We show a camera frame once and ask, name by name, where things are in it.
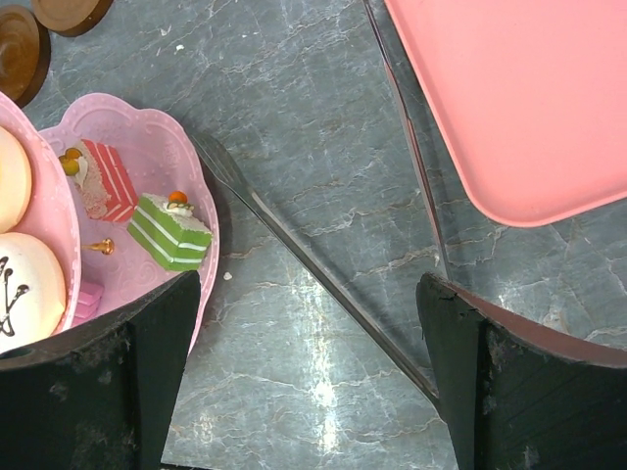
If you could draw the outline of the green white cake slice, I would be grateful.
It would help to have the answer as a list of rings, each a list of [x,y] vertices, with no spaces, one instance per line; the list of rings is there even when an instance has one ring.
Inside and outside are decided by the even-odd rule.
[[[181,191],[168,196],[143,193],[127,231],[163,269],[197,270],[213,242],[213,232],[194,209]]]

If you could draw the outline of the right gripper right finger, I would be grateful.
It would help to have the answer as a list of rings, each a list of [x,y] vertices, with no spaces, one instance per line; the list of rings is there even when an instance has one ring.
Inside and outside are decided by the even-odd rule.
[[[461,469],[623,469],[626,352],[426,273],[417,310]]]

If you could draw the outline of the pink striped cake slice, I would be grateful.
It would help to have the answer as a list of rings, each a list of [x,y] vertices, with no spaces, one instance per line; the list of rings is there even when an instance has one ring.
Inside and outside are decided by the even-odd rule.
[[[83,324],[96,316],[104,288],[100,284],[82,281],[80,284],[77,305],[72,326]]]

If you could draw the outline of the white chocolate drizzle donut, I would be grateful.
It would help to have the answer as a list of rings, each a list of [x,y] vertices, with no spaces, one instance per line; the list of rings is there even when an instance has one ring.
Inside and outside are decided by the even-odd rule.
[[[2,234],[1,351],[51,336],[66,305],[63,269],[51,249],[28,234]]]

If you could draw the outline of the metal tongs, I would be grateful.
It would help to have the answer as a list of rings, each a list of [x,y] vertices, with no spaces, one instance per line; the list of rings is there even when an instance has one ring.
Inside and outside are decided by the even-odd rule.
[[[374,11],[369,2],[363,3],[368,22],[376,39],[382,56],[384,69],[388,81],[392,86],[393,97],[400,113],[403,131],[407,140],[412,163],[420,184],[421,194],[426,206],[433,238],[436,242],[445,276],[450,276],[448,255],[436,213],[436,205],[430,187],[426,164],[420,154],[418,139],[414,130],[406,101],[402,95],[401,87],[392,70],[392,62],[388,48],[384,42],[381,30],[376,23]],[[299,261],[299,263],[314,277],[317,282],[353,317],[362,330],[377,344],[377,346],[395,363],[406,377],[421,391],[421,393],[439,409],[441,407],[439,393],[436,387],[423,375],[410,357],[396,345],[379,327],[372,315],[352,298],[343,288],[342,284],[331,274],[325,263],[315,254],[311,253],[306,245],[296,237],[288,227],[272,212],[264,203],[259,194],[245,178],[240,167],[231,154],[214,137],[209,134],[191,133],[189,138],[195,147],[202,165],[224,187],[228,188],[267,229],[279,240],[285,248]]]

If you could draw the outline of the red layered cake slice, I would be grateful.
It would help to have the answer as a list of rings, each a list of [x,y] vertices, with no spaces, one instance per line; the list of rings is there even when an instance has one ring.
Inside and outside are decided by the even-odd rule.
[[[115,147],[80,139],[59,162],[89,218],[124,223],[132,217],[138,197]]]

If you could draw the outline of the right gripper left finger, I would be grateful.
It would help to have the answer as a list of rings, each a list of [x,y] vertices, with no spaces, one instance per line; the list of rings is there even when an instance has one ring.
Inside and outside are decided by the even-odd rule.
[[[200,303],[184,272],[1,356],[4,469],[157,469]]]

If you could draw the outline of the pink three-tier cake stand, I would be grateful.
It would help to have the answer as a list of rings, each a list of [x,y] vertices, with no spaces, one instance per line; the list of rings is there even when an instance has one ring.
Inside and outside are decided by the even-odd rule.
[[[182,127],[157,110],[137,110],[123,100],[92,93],[69,106],[61,122],[37,130],[9,98],[1,101],[1,128],[24,147],[31,166],[31,195],[21,221],[5,233],[31,235],[47,245],[60,263],[67,305],[47,338],[72,328],[82,281],[100,284],[104,293],[91,320],[143,297],[177,275],[167,271],[133,240],[124,223],[93,220],[86,214],[59,157],[80,139],[111,145],[119,152],[136,195],[168,196],[181,191],[195,207],[194,215],[213,232],[201,266],[200,303],[195,329],[216,279],[219,232],[216,207],[196,151]]]

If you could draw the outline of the yellow donut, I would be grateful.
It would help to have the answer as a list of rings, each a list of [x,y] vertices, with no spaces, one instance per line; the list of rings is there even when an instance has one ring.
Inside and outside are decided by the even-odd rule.
[[[20,141],[1,128],[1,232],[16,226],[24,216],[31,195],[31,166]]]

